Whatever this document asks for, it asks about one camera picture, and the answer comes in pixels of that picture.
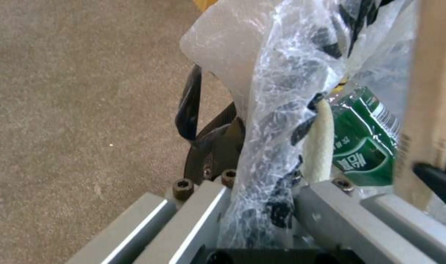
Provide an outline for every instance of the gray floor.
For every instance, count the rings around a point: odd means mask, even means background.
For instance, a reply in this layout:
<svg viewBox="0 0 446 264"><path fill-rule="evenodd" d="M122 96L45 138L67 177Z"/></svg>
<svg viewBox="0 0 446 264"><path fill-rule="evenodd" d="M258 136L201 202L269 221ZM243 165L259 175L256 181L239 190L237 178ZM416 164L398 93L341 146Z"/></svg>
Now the gray floor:
<svg viewBox="0 0 446 264"><path fill-rule="evenodd" d="M0 263L67 260L181 177L191 0L0 0ZM204 78L202 123L229 102Z"/></svg>

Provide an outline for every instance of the hex socket bolt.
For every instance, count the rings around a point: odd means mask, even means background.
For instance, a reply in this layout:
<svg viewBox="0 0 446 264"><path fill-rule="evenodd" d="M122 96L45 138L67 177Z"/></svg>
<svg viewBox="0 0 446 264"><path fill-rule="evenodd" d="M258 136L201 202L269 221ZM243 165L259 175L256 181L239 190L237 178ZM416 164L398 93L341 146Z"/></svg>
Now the hex socket bolt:
<svg viewBox="0 0 446 264"><path fill-rule="evenodd" d="M233 188L234 181L236 179L236 170L235 169L225 169L222 172L222 184L228 188Z"/></svg>
<svg viewBox="0 0 446 264"><path fill-rule="evenodd" d="M178 179L172 185L174 198L186 201L193 194L193 182L189 179Z"/></svg>
<svg viewBox="0 0 446 264"><path fill-rule="evenodd" d="M332 183L346 194L350 194L355 189L354 185L349 180L341 177L335 178L332 180Z"/></svg>

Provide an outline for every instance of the plastic bag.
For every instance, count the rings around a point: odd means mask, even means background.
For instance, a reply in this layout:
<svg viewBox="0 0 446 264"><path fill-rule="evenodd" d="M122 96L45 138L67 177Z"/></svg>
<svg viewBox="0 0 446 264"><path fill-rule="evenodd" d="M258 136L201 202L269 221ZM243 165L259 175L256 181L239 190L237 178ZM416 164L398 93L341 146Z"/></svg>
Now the plastic bag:
<svg viewBox="0 0 446 264"><path fill-rule="evenodd" d="M386 20L393 20L394 23L384 25L380 29L373 27L375 23L359 36L355 48L362 47L362 51L355 55L359 56L359 59L352 58L357 63L352 63L349 70L355 74L346 87L346 89L353 86L368 87L401 121L405 110L417 26L417 4L416 1L412 4L410 2L406 1L402 5L399 2L396 5L385 5L382 7L384 12L379 12L379 16L387 14L390 17ZM381 36L383 38L378 42L379 45L371 49L369 44L379 40L373 39L379 32L386 34Z"/></svg>
<svg viewBox="0 0 446 264"><path fill-rule="evenodd" d="M254 65L270 12L281 0L220 0L182 37L181 50L229 88L245 122Z"/></svg>
<svg viewBox="0 0 446 264"><path fill-rule="evenodd" d="M369 60L378 52L410 59L411 43L389 40L399 22L414 23L410 3L220 0L184 35L183 52L228 86L246 123L220 247L291 246L292 177L315 119L312 105L342 77L353 85L386 78L379 65L387 63Z"/></svg>

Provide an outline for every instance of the bottle label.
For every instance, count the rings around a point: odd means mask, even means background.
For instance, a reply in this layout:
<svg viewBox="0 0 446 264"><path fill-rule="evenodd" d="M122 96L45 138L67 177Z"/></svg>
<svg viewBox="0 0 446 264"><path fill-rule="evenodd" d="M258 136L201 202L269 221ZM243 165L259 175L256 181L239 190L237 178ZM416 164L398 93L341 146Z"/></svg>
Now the bottle label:
<svg viewBox="0 0 446 264"><path fill-rule="evenodd" d="M333 164L358 186L390 185L399 122L369 89L355 93L332 107Z"/></svg>

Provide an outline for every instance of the wooden plank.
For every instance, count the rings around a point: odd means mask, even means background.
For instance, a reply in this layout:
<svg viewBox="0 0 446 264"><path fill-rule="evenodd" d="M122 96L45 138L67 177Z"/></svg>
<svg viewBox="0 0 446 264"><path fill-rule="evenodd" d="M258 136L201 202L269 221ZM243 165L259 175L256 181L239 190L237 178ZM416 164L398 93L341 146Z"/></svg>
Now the wooden plank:
<svg viewBox="0 0 446 264"><path fill-rule="evenodd" d="M425 209L431 190L412 172L416 162L446 165L446 0L421 1L409 99L394 172L394 192Z"/></svg>

